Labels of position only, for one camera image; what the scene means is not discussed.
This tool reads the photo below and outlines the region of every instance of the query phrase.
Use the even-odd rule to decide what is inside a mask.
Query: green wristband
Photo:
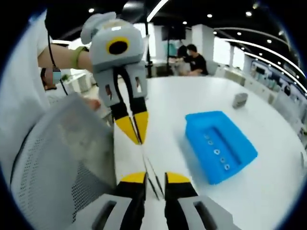
[[[85,46],[80,46],[73,51],[73,55],[71,57],[73,69],[80,69],[78,66],[78,59],[82,51],[88,51],[88,48],[86,48]]]

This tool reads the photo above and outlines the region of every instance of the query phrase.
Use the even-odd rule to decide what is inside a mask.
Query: metal nut
[[[220,154],[220,150],[219,150],[219,149],[215,149],[213,152],[214,152],[216,155],[219,155],[219,154]]]

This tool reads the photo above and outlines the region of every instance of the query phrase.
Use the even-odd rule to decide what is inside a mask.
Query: blue plastic container
[[[222,111],[189,114],[186,120],[186,136],[209,184],[228,179],[257,157],[250,141]]]

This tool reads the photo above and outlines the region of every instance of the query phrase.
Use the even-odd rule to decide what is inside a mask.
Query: yellow camera ring
[[[114,37],[106,44],[106,51],[112,55],[125,53],[129,48],[129,40],[126,37]]]

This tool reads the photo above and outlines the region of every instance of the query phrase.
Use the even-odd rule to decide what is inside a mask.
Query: black ceiling
[[[144,22],[144,5],[149,13],[159,1],[147,0],[145,4],[142,0],[88,0],[82,4],[74,4],[73,7],[71,5],[57,6],[48,9],[46,27],[54,39],[72,41],[80,37],[82,25],[91,15],[88,12],[89,8],[94,8],[94,13],[115,11],[120,14],[121,18],[135,23]],[[216,30],[218,37],[243,40],[264,46],[298,65],[298,57],[293,50],[289,49],[284,34],[279,35],[282,27],[277,17],[273,17],[268,7],[262,4],[253,9],[254,3],[255,0],[169,0],[152,19],[152,22],[157,25],[171,25],[182,24],[183,21],[186,21],[187,27],[201,23],[211,28],[238,27],[265,32],[284,42],[266,35],[238,29]],[[251,11],[252,16],[247,17],[246,11]],[[208,18],[207,14],[212,14],[212,18]],[[273,63],[281,62],[281,66],[285,62],[265,50],[248,45],[244,47],[247,48],[245,51],[250,51],[255,55],[262,53],[263,58]],[[302,76],[295,68],[292,69],[297,75]]]

